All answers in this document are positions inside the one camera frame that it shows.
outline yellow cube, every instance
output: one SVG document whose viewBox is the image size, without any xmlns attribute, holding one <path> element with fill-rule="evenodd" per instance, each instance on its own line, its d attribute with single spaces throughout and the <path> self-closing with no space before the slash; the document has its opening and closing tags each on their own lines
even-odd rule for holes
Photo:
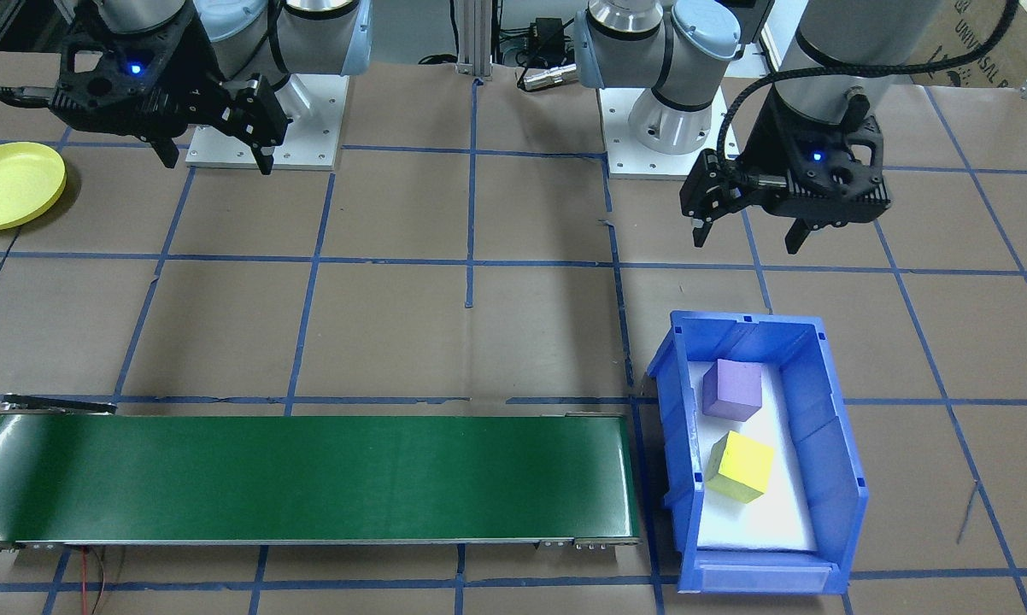
<svg viewBox="0 0 1027 615">
<path fill-rule="evenodd" d="M 705 486 L 738 502 L 752 502 L 768 491 L 773 454 L 768 445 L 730 431 L 712 447 Z"/>
</svg>

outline light blue joint cap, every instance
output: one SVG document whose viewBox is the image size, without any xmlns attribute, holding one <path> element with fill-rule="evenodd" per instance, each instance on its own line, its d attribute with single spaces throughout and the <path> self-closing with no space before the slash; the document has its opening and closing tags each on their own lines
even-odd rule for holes
<svg viewBox="0 0 1027 615">
<path fill-rule="evenodd" d="M 715 0 L 677 0 L 674 23 L 685 38 L 712 57 L 732 60 L 737 52 L 740 24 L 729 8 Z"/>
<path fill-rule="evenodd" d="M 267 8 L 267 0 L 194 0 L 205 34 L 211 43 L 235 35 Z"/>
</svg>

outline foam block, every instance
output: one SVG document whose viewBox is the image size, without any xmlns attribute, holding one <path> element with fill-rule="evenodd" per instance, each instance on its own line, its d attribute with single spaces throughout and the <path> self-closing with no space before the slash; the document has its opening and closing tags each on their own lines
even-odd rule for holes
<svg viewBox="0 0 1027 615">
<path fill-rule="evenodd" d="M 705 415 L 746 421 L 760 410 L 762 398 L 760 363 L 718 358 L 705 374 Z"/>
<path fill-rule="evenodd" d="M 712 448 L 705 486 L 738 502 L 752 502 L 768 491 L 774 454 L 768 445 L 728 431 Z"/>
</svg>

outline white foam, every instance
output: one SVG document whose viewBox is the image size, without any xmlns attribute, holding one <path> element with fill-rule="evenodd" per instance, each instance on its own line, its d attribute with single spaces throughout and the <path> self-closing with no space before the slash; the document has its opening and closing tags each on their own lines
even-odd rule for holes
<svg viewBox="0 0 1027 615">
<path fill-rule="evenodd" d="M 711 362 L 689 361 L 696 405 L 701 405 L 702 381 Z M 769 445 L 775 451 L 771 462 L 768 491 L 752 502 L 740 503 L 717 491 L 705 490 L 705 507 L 699 522 L 700 548 L 740 550 L 815 551 L 810 507 L 798 467 L 798 454 L 787 428 L 787 403 L 784 400 L 779 368 L 762 364 L 760 387 L 763 406 L 745 423 L 705 416 L 697 408 L 696 431 L 699 460 L 708 472 L 712 447 L 730 429 Z"/>
</svg>

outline light blue object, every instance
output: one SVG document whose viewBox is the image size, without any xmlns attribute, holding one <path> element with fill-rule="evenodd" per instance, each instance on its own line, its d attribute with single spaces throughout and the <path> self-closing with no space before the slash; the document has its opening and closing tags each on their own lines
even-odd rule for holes
<svg viewBox="0 0 1027 615">
<path fill-rule="evenodd" d="M 358 15 L 353 21 L 353 36 L 346 47 L 346 59 L 339 74 L 364 74 L 369 70 L 369 55 L 373 50 L 373 29 L 369 24 L 369 0 L 362 0 Z"/>
<path fill-rule="evenodd" d="M 593 51 L 593 39 L 585 21 L 585 11 L 575 14 L 575 65 L 578 67 L 578 82 L 585 87 L 600 89 L 604 87 L 604 77 L 601 77 L 601 65 Z"/>
<path fill-rule="evenodd" d="M 729 62 L 737 52 L 737 18 L 715 0 L 678 0 L 674 4 L 674 23 L 685 38 L 713 57 Z"/>
<path fill-rule="evenodd" d="M 848 587 L 869 491 L 821 318 L 673 312 L 647 369 L 657 379 L 665 434 L 679 592 L 842 594 Z M 778 366 L 788 431 L 798 455 L 816 552 L 696 548 L 705 483 L 689 361 Z"/>
<path fill-rule="evenodd" d="M 259 18 L 267 8 L 265 0 L 194 0 L 211 43 L 240 32 Z"/>
</svg>

